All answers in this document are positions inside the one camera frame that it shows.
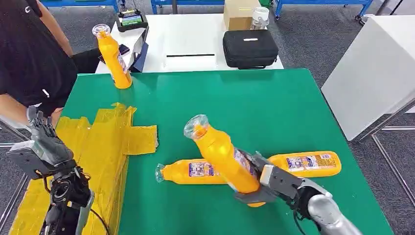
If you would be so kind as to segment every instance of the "person's arm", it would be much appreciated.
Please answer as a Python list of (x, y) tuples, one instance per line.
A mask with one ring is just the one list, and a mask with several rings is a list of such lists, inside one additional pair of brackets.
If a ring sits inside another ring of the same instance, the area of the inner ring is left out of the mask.
[(29, 125), (27, 108), (8, 94), (0, 94), (0, 115), (23, 125)]
[(40, 19), (42, 20), (42, 22), (46, 25), (46, 27), (52, 33), (52, 35), (58, 41), (59, 45), (66, 52), (66, 54), (68, 56), (73, 56), (73, 51), (72, 51), (72, 48), (70, 47), (69, 40), (66, 37), (66, 35), (63, 33), (56, 19), (48, 11), (48, 9), (46, 9), (46, 7), (43, 6), (43, 4), (39, 0), (36, 0), (36, 1), (42, 13), (42, 15), (40, 16)]

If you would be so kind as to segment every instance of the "yellow plastic sheet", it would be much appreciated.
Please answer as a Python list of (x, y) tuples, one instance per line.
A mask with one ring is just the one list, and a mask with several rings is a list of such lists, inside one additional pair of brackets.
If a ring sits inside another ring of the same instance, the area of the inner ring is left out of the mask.
[[(61, 117), (56, 132), (74, 152), (74, 159), (91, 175), (89, 187), (95, 193), (92, 208), (116, 235), (121, 217), (128, 159), (126, 155), (154, 153), (157, 126), (131, 126), (136, 108), (114, 104), (99, 109), (91, 126), (86, 117)], [(49, 194), (42, 180), (31, 180), (19, 206), (10, 235), (37, 235), (49, 207)], [(105, 235), (98, 217), (89, 214), (83, 235)]]

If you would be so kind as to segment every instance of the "black zipper case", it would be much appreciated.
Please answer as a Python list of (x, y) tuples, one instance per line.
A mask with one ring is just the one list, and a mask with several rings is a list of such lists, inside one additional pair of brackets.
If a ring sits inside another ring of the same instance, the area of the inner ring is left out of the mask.
[(278, 47), (266, 29), (227, 31), (223, 36), (226, 64), (231, 68), (263, 69), (277, 60)]

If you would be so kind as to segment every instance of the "plastic bottle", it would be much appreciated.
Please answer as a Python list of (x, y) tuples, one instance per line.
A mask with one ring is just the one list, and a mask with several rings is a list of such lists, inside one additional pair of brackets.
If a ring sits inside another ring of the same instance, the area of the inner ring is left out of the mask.
[(92, 28), (92, 33), (98, 39), (99, 51), (111, 71), (115, 87), (125, 89), (131, 86), (132, 79), (119, 53), (118, 43), (111, 37), (110, 32), (110, 27), (106, 24), (97, 24)]
[[(202, 157), (213, 164), (235, 191), (250, 193), (257, 191), (259, 181), (245, 152), (235, 148), (230, 137), (209, 125), (206, 115), (197, 115), (187, 122), (184, 135), (195, 141)], [(265, 203), (248, 204), (259, 207)]]
[(266, 7), (259, 6), (254, 9), (252, 13), (252, 23), (250, 30), (265, 29), (270, 23), (270, 10)]
[(299, 177), (324, 177), (340, 172), (339, 156), (331, 151), (277, 154), (268, 160), (279, 168)]
[(226, 184), (219, 172), (205, 159), (179, 160), (171, 165), (158, 164), (156, 180), (170, 180), (176, 184)]
[[(301, 164), (293, 165), (294, 158), (301, 158)], [(338, 174), (342, 169), (340, 159), (335, 152), (317, 151), (304, 153), (277, 154), (268, 160), (274, 165), (299, 177), (326, 177)], [(158, 164), (156, 180), (170, 180), (176, 184), (220, 185), (226, 184), (216, 168), (206, 159), (179, 160), (171, 165)]]

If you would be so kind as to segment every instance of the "clear bottle cap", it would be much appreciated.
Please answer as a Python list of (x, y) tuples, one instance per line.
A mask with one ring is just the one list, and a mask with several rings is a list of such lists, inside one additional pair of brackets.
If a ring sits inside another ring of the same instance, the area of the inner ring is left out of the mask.
[(157, 181), (157, 183), (160, 183), (161, 181), (163, 181), (164, 180), (164, 176), (163, 176), (163, 173), (161, 172), (161, 170), (163, 170), (165, 168), (165, 165), (163, 165), (163, 164), (157, 164), (157, 167), (156, 167), (156, 181)]
[(103, 23), (97, 24), (92, 28), (92, 34), (94, 34), (97, 38), (105, 38), (106, 36), (109, 36), (110, 33), (110, 27)]
[(208, 131), (209, 121), (204, 114), (199, 114), (190, 119), (184, 126), (184, 136), (190, 139), (198, 139)]

